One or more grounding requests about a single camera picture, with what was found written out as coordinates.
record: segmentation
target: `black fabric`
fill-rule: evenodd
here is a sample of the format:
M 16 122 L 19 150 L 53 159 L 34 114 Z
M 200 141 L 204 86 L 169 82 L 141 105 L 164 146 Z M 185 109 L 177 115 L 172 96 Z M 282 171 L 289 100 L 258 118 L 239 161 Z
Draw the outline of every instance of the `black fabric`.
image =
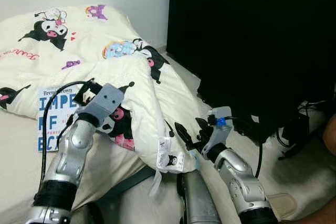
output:
M 49 206 L 70 211 L 77 192 L 76 185 L 69 182 L 48 180 L 34 197 L 33 206 Z
M 89 123 L 93 124 L 95 127 L 98 127 L 98 125 L 99 125 L 98 119 L 95 116 L 93 116 L 89 113 L 80 113 L 78 115 L 77 120 L 83 120 L 83 121 L 89 122 Z
M 278 220 L 270 208 L 257 208 L 239 215 L 241 224 L 277 224 Z
M 207 157 L 211 160 L 212 163 L 215 163 L 218 155 L 226 149 L 227 147 L 224 144 L 216 144 L 209 150 Z
M 167 51 L 201 78 L 213 107 L 229 105 L 264 142 L 303 101 L 335 81 L 334 0 L 170 0 Z
M 99 209 L 99 206 L 95 202 L 89 202 L 86 205 L 89 208 L 90 215 L 93 219 L 93 223 L 104 224 L 104 217 Z

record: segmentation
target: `wire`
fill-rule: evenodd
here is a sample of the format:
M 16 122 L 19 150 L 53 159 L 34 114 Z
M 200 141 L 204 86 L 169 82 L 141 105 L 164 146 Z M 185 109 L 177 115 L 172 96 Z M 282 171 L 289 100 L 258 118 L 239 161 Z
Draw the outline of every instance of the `wire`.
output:
M 42 124 L 42 138 L 43 138 L 43 143 L 42 143 L 42 166 L 41 166 L 41 178 L 40 178 L 40 185 L 38 187 L 38 190 L 40 190 L 42 182 L 44 177 L 46 176 L 46 162 L 47 162 L 47 116 L 48 116 L 48 111 L 49 108 L 53 102 L 53 100 L 55 99 L 55 97 L 62 92 L 62 90 L 73 86 L 73 85 L 77 85 L 77 84 L 86 84 L 86 81 L 74 81 L 74 82 L 70 82 L 68 84 L 65 84 L 64 86 L 62 86 L 61 88 L 59 88 L 49 99 L 49 101 L 47 102 L 47 105 L 44 109 L 44 113 L 43 113 L 43 124 Z
M 319 101 L 319 102 L 307 102 L 306 105 L 309 103 L 310 105 L 316 105 L 316 104 L 320 104 L 320 103 L 324 103 L 324 102 L 328 102 L 329 100 L 323 100 L 323 101 Z
M 261 164 L 263 162 L 263 149 L 262 149 L 262 143 L 259 143 L 259 158 L 258 158 L 258 166 L 257 166 L 257 170 L 256 170 L 256 175 L 255 177 L 258 178 L 259 177 L 259 174 L 260 174 L 260 170 L 261 170 Z
M 307 124 L 307 134 L 309 135 L 310 133 L 310 127 L 309 127 L 309 115 L 308 115 L 308 106 L 312 106 L 313 104 L 311 104 L 310 102 L 307 102 L 306 103 L 306 106 L 305 106 L 305 111 L 306 111 L 306 116 L 308 117 L 308 124 Z
M 279 142 L 283 147 L 289 148 L 290 145 L 285 144 L 285 143 L 281 140 L 281 138 L 280 138 L 280 134 L 279 134 L 279 128 L 278 128 L 278 130 L 277 130 L 276 133 L 277 133 L 277 139 L 278 139 L 278 142 Z
M 62 137 L 62 135 L 64 134 L 64 132 L 68 129 L 68 127 L 70 127 L 73 123 L 73 120 L 74 120 L 74 117 L 73 117 L 73 114 L 71 114 L 67 120 L 67 125 L 64 127 L 64 129 L 61 131 L 61 133 L 58 135 L 57 137 L 57 148 L 58 148 L 58 145 L 59 145 L 59 141 Z
M 253 129 L 253 126 L 247 122 L 246 120 L 242 119 L 242 118 L 238 118 L 236 116 L 227 116 L 225 117 L 225 120 L 238 120 L 238 121 L 241 121 L 243 123 L 245 123 L 250 129 Z M 258 157 L 258 165 L 257 165 L 257 170 L 256 170 L 256 175 L 255 177 L 258 178 L 259 177 L 259 174 L 260 174 L 260 170 L 261 170 L 261 164 L 263 162 L 263 149 L 262 149 L 262 142 L 259 140 L 259 157 Z

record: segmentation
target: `cartoon character print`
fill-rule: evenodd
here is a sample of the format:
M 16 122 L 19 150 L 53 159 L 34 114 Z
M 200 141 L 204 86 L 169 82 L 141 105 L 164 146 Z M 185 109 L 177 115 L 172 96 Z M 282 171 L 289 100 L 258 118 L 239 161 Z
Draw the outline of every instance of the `cartoon character print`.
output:
M 135 39 L 133 43 L 137 46 L 137 51 L 146 55 L 148 64 L 151 67 L 151 77 L 157 82 L 157 84 L 160 84 L 160 69 L 164 63 L 169 64 L 169 62 L 152 46 L 147 45 L 143 47 L 142 39 Z
M 62 70 L 67 69 L 67 68 L 71 68 L 71 67 L 79 65 L 79 64 L 80 64 L 80 60 L 67 61 L 66 65 L 64 67 L 62 67 Z
M 23 87 L 22 89 L 15 91 L 11 88 L 1 88 L 0 89 L 0 107 L 7 110 L 7 105 L 11 104 L 16 96 L 23 90 L 28 89 L 30 85 Z
M 47 12 L 35 14 L 35 17 L 41 17 L 42 20 L 35 22 L 34 30 L 31 30 L 19 41 L 24 38 L 32 38 L 37 41 L 49 40 L 55 47 L 63 51 L 66 42 L 68 28 L 64 26 L 67 13 L 59 9 L 51 9 Z
M 131 55 L 135 52 L 136 45 L 129 42 L 111 42 L 103 50 L 104 59 L 110 59 L 112 57 L 121 57 L 124 55 Z
M 175 134 L 174 134 L 174 130 L 173 130 L 173 128 L 170 126 L 170 124 L 168 124 L 168 122 L 167 122 L 166 120 L 164 120 L 164 121 L 166 122 L 166 124 L 167 124 L 168 127 L 169 127 L 169 136 L 170 136 L 170 137 L 174 137 Z
M 177 164 L 177 157 L 174 155 L 168 155 L 169 156 L 169 162 L 166 166 L 169 165 L 176 165 Z
M 103 14 L 104 7 L 105 5 L 98 5 L 98 6 L 91 5 L 85 9 L 85 12 L 88 17 L 91 15 L 91 17 L 97 17 L 98 19 L 107 20 L 107 18 Z
M 120 87 L 119 90 L 125 93 L 126 89 L 132 86 L 134 86 L 134 82 L 130 82 L 128 86 Z M 116 144 L 129 150 L 134 150 L 131 122 L 131 112 L 122 106 L 118 106 L 117 109 L 104 120 L 103 126 L 99 131 L 107 133 L 109 137 L 114 137 Z

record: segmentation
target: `floor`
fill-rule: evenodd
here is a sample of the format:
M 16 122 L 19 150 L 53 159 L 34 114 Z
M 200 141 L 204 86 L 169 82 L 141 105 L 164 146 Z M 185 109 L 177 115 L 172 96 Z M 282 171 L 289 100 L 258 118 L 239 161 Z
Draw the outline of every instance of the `floor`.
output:
M 196 95 L 199 78 L 166 54 L 163 56 Z M 200 99 L 199 104 L 202 111 L 206 113 L 209 107 Z M 311 128 L 317 124 L 316 121 L 310 123 Z M 251 140 L 232 131 L 227 140 L 227 146 L 233 148 L 249 162 L 255 172 L 258 148 Z M 278 161 L 282 148 L 274 137 L 270 137 L 264 144 L 264 159 L 259 179 L 268 195 L 289 193 L 296 200 L 298 208 L 288 219 L 298 219 L 319 209 L 336 195 L 335 157 L 318 139 L 310 141 L 297 156 Z M 201 172 L 206 178 L 205 181 L 222 222 L 240 223 L 228 190 L 212 164 L 202 160 Z M 163 184 L 155 198 L 148 196 L 151 183 L 152 178 L 148 178 L 126 191 L 118 200 L 111 202 L 110 223 L 178 223 L 182 216 L 183 205 L 176 192 L 176 176 L 163 177 Z

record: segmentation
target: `white bed sheet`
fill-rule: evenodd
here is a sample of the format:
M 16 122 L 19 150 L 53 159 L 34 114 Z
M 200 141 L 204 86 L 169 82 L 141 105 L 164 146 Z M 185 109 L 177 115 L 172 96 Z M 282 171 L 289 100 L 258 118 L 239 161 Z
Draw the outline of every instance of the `white bed sheet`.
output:
M 35 120 L 0 111 L 0 223 L 19 224 L 39 185 L 41 153 L 37 152 Z M 88 154 L 74 208 L 100 198 L 112 186 L 145 164 L 137 154 L 96 134 Z M 47 167 L 56 153 L 47 155 Z

